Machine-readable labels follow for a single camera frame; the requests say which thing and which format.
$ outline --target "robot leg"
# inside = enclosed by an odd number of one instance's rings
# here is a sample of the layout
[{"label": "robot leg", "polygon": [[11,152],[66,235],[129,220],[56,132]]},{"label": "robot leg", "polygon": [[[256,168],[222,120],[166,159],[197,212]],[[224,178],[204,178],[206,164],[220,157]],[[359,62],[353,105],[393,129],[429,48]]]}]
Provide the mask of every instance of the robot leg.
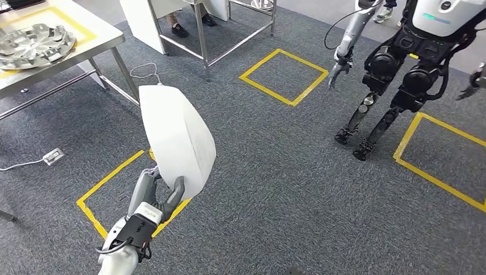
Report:
[{"label": "robot leg", "polygon": [[388,112],[371,131],[369,137],[353,152],[357,159],[366,160],[367,154],[373,151],[377,141],[390,128],[400,113],[406,110],[414,113],[418,112],[426,101],[436,100],[441,97],[439,94],[427,94],[427,91],[441,75],[439,67],[440,65],[436,64],[418,64],[405,75],[402,85],[400,85],[397,94],[391,101]]},{"label": "robot leg", "polygon": [[406,52],[390,45],[381,45],[372,55],[372,58],[368,58],[370,60],[369,64],[366,64],[368,72],[363,78],[363,83],[371,89],[371,93],[364,98],[346,126],[336,134],[335,140],[340,144],[347,144],[347,139],[358,131],[359,123],[365,118],[378,98],[383,95],[400,70]]}]

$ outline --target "table leg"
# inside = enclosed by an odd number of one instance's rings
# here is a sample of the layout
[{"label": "table leg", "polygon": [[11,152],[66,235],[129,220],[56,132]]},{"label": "table leg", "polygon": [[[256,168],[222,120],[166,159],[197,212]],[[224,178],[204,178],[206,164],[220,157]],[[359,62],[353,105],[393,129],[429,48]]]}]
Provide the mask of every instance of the table leg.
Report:
[{"label": "table leg", "polygon": [[275,16],[277,14],[277,0],[273,0],[273,10],[272,10],[272,27],[270,28],[270,36],[275,33]]},{"label": "table leg", "polygon": [[123,62],[122,56],[120,55],[120,53],[118,52],[116,47],[113,47],[110,50],[111,50],[111,53],[113,54],[113,57],[115,58],[116,63],[118,64],[118,67],[120,67],[121,73],[123,74],[123,76],[125,77],[125,79],[128,82],[128,85],[130,86],[130,89],[132,90],[132,93],[135,97],[135,100],[140,102],[138,88],[135,85],[134,80],[130,76],[130,72],[128,71],[127,66],[125,65],[125,62]]},{"label": "table leg", "polygon": [[209,81],[211,79],[211,74],[209,72],[209,65],[207,61],[206,40],[204,39],[204,32],[202,30],[201,4],[194,5],[194,8],[198,24],[199,41],[201,43],[201,55],[204,62],[204,68],[206,70],[206,80]]},{"label": "table leg", "polygon": [[147,0],[147,2],[148,2],[148,7],[150,8],[152,19],[154,20],[155,23],[155,27],[157,28],[157,32],[159,33],[160,44],[162,45],[162,49],[165,52],[165,55],[168,56],[168,49],[167,49],[166,42],[164,41],[164,39],[160,39],[160,35],[162,34],[162,29],[160,28],[159,20],[157,18],[157,15],[155,14],[154,5],[152,4],[152,0]]},{"label": "table leg", "polygon": [[228,20],[231,20],[231,1],[228,1]]},{"label": "table leg", "polygon": [[91,66],[93,66],[93,68],[96,70],[96,74],[98,75],[98,77],[100,78],[101,80],[101,83],[103,84],[103,89],[107,90],[108,89],[108,84],[101,78],[101,76],[103,75],[100,71],[100,68],[98,67],[98,64],[95,63],[95,60],[93,58],[90,58],[88,59],[89,63],[91,64]]},{"label": "table leg", "polygon": [[15,222],[17,220],[17,218],[14,215],[9,214],[7,212],[3,212],[2,210],[0,210],[0,218],[11,222]]}]

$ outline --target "black shoe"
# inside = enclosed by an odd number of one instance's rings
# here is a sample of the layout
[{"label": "black shoe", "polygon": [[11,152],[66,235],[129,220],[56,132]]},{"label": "black shoe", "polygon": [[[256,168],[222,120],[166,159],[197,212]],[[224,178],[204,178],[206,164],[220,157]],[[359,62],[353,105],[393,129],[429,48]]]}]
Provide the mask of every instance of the black shoe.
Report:
[{"label": "black shoe", "polygon": [[210,27],[214,27],[217,25],[216,21],[213,19],[213,17],[209,15],[209,13],[206,13],[206,15],[202,17],[202,22]]},{"label": "black shoe", "polygon": [[175,27],[172,27],[172,33],[180,38],[186,38],[189,36],[189,32],[184,29],[179,23],[177,23]]}]

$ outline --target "person's leg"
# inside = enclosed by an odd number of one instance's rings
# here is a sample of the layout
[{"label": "person's leg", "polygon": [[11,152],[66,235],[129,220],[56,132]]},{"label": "person's leg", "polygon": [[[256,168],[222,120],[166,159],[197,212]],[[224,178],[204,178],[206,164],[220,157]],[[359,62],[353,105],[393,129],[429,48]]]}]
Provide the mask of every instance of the person's leg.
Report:
[{"label": "person's leg", "polygon": [[386,0],[386,3],[384,5],[384,7],[389,7],[390,9],[393,9],[396,6],[397,6],[397,0]]},{"label": "person's leg", "polygon": [[175,17],[174,13],[170,13],[166,15],[167,22],[170,24],[171,31],[173,34],[180,38],[185,38],[189,36],[189,32],[187,32],[186,29],[184,29],[179,22],[177,22],[177,17]]},{"label": "person's leg", "polygon": [[386,20],[391,18],[391,14],[393,12],[393,8],[397,6],[397,0],[386,0],[386,3],[384,5],[383,11],[378,14],[373,21],[375,23],[383,23]]},{"label": "person's leg", "polygon": [[202,17],[202,22],[206,24],[207,26],[213,27],[216,26],[216,21],[209,15],[209,13],[206,10],[206,7],[204,7],[204,4],[201,5],[201,17]]}]

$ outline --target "metal table frame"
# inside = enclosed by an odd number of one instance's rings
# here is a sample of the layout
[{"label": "metal table frame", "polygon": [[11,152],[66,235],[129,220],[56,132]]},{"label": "metal table frame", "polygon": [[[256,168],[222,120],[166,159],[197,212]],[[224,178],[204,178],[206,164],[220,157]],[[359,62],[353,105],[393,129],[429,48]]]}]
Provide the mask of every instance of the metal table frame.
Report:
[{"label": "metal table frame", "polygon": [[273,34],[275,32],[275,16],[276,16],[276,10],[277,10],[277,0],[273,0],[273,9],[272,9],[272,12],[258,9],[256,7],[253,7],[253,6],[249,5],[249,4],[240,2],[238,0],[227,0],[227,1],[228,1],[229,19],[231,19],[231,4],[233,3],[233,4],[236,4],[236,5],[240,5],[240,6],[243,6],[243,7],[248,8],[248,9],[254,10],[256,12],[263,13],[265,15],[268,15],[268,16],[270,16],[272,18],[272,20],[270,22],[268,22],[267,24],[265,24],[263,27],[261,27],[258,30],[256,30],[254,33],[252,33],[249,36],[247,36],[245,39],[243,39],[238,44],[236,44],[233,47],[231,47],[229,50],[225,51],[222,55],[220,55],[220,56],[216,57],[215,59],[209,61],[207,59],[206,40],[204,38],[204,32],[203,32],[203,29],[202,29],[202,19],[201,19],[202,17],[201,17],[201,6],[200,6],[200,4],[202,4],[201,0],[194,0],[194,7],[195,7],[195,15],[196,15],[196,21],[197,21],[197,26],[198,26],[199,41],[201,43],[201,54],[198,54],[196,52],[193,52],[192,50],[188,49],[184,45],[182,45],[182,44],[176,42],[175,40],[173,40],[173,39],[171,39],[171,38],[169,38],[167,36],[164,36],[162,34],[162,31],[161,31],[160,26],[159,26],[158,21],[157,21],[157,16],[155,15],[154,6],[152,5],[152,0],[148,0],[148,5],[150,7],[150,10],[151,10],[151,13],[152,13],[152,17],[154,18],[154,21],[157,22],[156,26],[157,26],[157,31],[159,33],[159,37],[162,39],[161,42],[163,43],[164,41],[167,41],[167,42],[169,42],[169,43],[171,43],[171,44],[173,44],[173,45],[181,48],[182,50],[184,50],[184,51],[192,54],[193,56],[197,57],[198,59],[202,60],[203,63],[204,63],[204,69],[206,71],[206,79],[207,80],[210,80],[210,78],[211,78],[211,74],[209,72],[209,67],[213,66],[216,62],[218,62],[219,60],[221,60],[224,57],[226,57],[228,54],[230,54],[231,52],[233,52],[234,50],[236,50],[237,48],[239,48],[244,43],[248,42],[250,39],[252,39],[256,35],[258,35],[261,32],[263,32],[268,27],[271,26],[271,30],[270,30],[270,35],[271,36],[273,36]]},{"label": "metal table frame", "polygon": [[123,97],[125,97],[126,99],[128,99],[131,103],[134,103],[135,105],[137,106],[140,106],[139,102],[138,102],[138,89],[132,79],[132,77],[130,76],[130,72],[128,71],[127,67],[125,66],[125,63],[123,62],[123,59],[120,55],[120,53],[118,52],[118,50],[116,49],[116,47],[112,47],[110,49],[111,53],[113,54],[113,57],[115,58],[115,61],[116,63],[118,64],[118,67],[120,67],[120,70],[121,70],[121,73],[123,74],[123,76],[125,77],[125,79],[127,80],[128,82],[128,85],[130,86],[130,89],[133,91],[134,93],[134,96],[136,99],[134,99],[132,96],[130,96],[127,92],[123,91],[120,87],[118,87],[117,85],[115,85],[112,81],[110,81],[109,79],[107,79],[100,71],[99,67],[96,65],[95,61],[93,60],[93,58],[89,58],[89,63],[94,67],[94,69],[90,70],[90,71],[87,71],[87,72],[84,72],[82,74],[80,74],[79,76],[73,78],[73,79],[70,79],[64,83],[62,83],[61,85],[39,95],[39,96],[36,96],[35,98],[27,101],[27,102],[24,102],[22,104],[20,104],[19,106],[17,107],[14,107],[4,113],[1,113],[0,114],[0,120],[2,119],[5,119],[25,108],[27,108],[28,106],[31,106],[32,104],[42,100],[42,99],[45,99],[46,97],[48,96],[51,96],[57,92],[59,92],[60,90],[96,73],[100,79],[102,80],[103,84],[104,84],[104,89],[107,89],[108,87],[112,87],[115,91],[119,92]]}]

